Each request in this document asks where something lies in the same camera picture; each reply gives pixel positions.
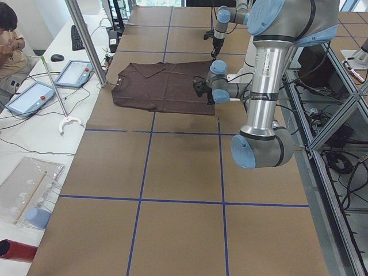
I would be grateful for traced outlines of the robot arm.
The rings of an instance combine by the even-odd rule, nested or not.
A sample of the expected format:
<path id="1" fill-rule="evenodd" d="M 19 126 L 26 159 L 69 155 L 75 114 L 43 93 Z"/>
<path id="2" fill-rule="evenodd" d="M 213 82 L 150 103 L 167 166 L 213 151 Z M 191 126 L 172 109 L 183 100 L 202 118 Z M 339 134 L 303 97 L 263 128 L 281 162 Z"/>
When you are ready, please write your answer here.
<path id="1" fill-rule="evenodd" d="M 236 1 L 234 9 L 227 6 L 219 7 L 214 28 L 206 32 L 206 38 L 212 39 L 213 50 L 210 55 L 213 60 L 217 59 L 224 45 L 228 24 L 234 23 L 235 25 L 247 26 L 253 4 L 254 1 Z"/>
<path id="2" fill-rule="evenodd" d="M 232 139 L 232 156 L 242 168 L 277 167 L 293 156 L 288 130 L 274 117 L 282 75 L 292 48 L 331 41 L 338 29 L 338 1 L 256 1 L 235 9 L 221 6 L 210 34 L 215 58 L 206 85 L 215 103 L 239 98 L 247 108 L 246 124 Z M 227 64 L 218 56 L 229 23 L 247 26 L 255 46 L 255 64 L 249 83 L 226 79 Z"/>

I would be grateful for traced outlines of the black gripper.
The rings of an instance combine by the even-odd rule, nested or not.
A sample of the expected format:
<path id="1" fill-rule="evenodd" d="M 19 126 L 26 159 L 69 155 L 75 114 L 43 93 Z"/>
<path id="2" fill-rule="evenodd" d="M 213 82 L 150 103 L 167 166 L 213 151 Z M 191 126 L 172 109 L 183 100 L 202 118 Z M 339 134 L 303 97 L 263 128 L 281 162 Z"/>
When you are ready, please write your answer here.
<path id="1" fill-rule="evenodd" d="M 215 101 L 213 99 L 213 95 L 212 95 L 212 91 L 207 91 L 206 92 L 206 96 L 207 96 L 207 100 L 208 100 L 208 105 L 214 105 L 215 104 Z"/>
<path id="2" fill-rule="evenodd" d="M 217 59 L 223 44 L 224 44 L 224 39 L 213 37 L 213 51 L 210 53 L 212 60 Z"/>

